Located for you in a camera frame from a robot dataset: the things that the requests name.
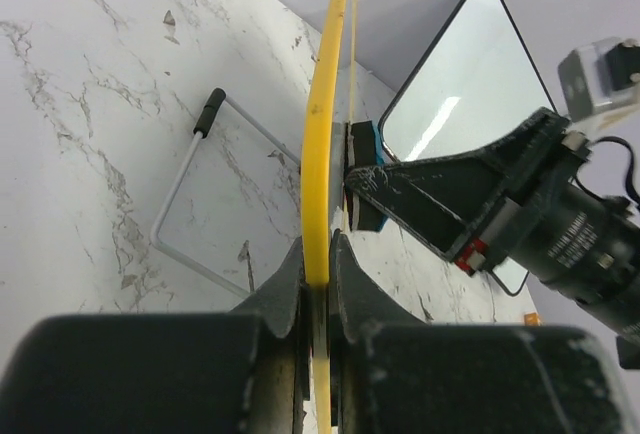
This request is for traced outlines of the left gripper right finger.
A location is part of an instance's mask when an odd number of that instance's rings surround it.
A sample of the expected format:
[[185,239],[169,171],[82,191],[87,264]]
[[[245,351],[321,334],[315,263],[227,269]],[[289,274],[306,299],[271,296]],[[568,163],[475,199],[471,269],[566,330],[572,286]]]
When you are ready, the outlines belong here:
[[612,359],[562,326],[434,325],[410,314],[335,232],[332,367],[342,433],[635,433]]

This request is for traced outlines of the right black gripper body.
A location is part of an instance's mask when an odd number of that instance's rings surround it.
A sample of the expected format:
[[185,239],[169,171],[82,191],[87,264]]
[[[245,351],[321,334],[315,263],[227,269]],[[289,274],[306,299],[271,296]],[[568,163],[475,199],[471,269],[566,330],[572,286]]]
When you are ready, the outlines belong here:
[[515,256],[587,161],[585,136],[568,125],[540,108],[504,137],[444,160],[444,205],[456,225],[445,260],[470,273]]

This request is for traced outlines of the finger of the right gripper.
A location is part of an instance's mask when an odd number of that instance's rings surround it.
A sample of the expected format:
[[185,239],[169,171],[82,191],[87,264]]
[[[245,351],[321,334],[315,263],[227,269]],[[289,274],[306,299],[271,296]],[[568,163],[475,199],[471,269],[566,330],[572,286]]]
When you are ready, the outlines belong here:
[[369,200],[439,258],[458,259],[507,199],[526,199],[549,121],[550,111],[540,108],[479,149],[378,166]]

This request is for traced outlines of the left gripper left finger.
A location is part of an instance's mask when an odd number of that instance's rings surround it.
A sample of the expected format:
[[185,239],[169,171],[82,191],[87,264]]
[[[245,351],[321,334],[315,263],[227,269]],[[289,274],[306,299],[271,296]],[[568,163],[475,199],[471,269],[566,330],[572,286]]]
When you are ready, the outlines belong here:
[[225,313],[36,324],[1,380],[5,433],[299,433],[308,397],[302,244]]

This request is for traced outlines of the yellow framed small whiteboard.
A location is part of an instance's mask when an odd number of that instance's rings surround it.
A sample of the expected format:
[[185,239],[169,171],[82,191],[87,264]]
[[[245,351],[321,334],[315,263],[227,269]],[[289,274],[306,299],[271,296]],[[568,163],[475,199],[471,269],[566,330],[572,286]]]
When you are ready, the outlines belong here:
[[[348,0],[329,0],[306,107],[301,156],[301,234],[305,282],[309,287],[312,340],[311,380],[316,426],[329,433],[331,378],[328,326],[329,203],[331,134],[336,82]],[[358,0],[352,0],[356,26]]]

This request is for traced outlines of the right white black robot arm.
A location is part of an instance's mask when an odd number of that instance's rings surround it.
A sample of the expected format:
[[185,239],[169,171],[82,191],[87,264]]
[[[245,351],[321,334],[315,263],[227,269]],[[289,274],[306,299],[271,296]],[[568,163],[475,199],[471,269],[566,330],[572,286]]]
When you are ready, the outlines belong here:
[[616,333],[619,363],[639,365],[639,206],[577,178],[591,142],[541,108],[477,150],[354,167],[347,188],[468,275],[513,261]]

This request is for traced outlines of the blue black whiteboard eraser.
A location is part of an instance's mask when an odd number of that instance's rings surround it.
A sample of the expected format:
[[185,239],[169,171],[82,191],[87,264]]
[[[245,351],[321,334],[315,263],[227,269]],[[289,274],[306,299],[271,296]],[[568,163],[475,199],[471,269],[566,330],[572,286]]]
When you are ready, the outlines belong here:
[[375,174],[384,164],[377,125],[370,120],[350,124],[345,144],[345,198],[351,231],[380,232],[387,216],[369,200]]

